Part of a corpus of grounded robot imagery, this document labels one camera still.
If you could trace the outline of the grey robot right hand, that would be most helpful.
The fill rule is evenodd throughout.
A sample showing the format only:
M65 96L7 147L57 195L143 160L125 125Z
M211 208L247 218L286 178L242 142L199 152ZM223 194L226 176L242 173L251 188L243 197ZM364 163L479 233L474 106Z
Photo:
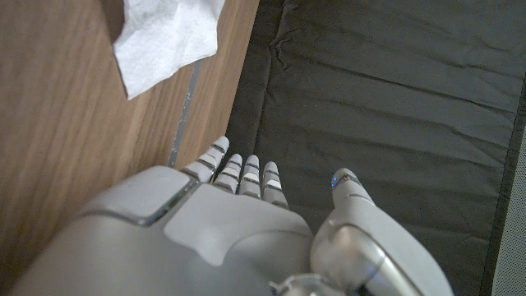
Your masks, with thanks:
M450 295L426 248L349 169L318 231L288 207L274 162L218 138L182 169L154 166L83 206L15 295Z

